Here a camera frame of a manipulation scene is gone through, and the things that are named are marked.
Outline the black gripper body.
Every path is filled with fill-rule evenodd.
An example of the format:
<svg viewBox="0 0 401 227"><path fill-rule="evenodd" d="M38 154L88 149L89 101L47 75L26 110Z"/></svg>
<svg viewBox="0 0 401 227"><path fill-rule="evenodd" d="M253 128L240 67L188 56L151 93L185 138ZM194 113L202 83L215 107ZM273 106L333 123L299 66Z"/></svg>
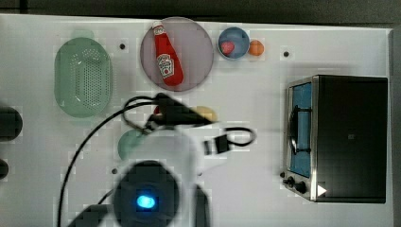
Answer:
<svg viewBox="0 0 401 227"><path fill-rule="evenodd" d="M147 129L156 129L160 126L205 126L212 124L211 120L201 116L180 101L164 93L157 94L151 103L159 108L159 113L154 113L148 118L146 123Z"/></svg>

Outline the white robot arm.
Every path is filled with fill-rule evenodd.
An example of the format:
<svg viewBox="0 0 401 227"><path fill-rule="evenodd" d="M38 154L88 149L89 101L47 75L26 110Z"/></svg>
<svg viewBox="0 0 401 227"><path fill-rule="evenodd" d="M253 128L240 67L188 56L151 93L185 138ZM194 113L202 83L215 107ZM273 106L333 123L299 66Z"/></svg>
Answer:
<svg viewBox="0 0 401 227"><path fill-rule="evenodd" d="M68 227L98 227L110 213L120 227L211 227L209 200L197 184L208 151L191 131L212 122L163 93L134 97L114 116L144 105L159 107L147 122L158 128L143 130L143 144L108 194L112 202L89 206Z"/></svg>

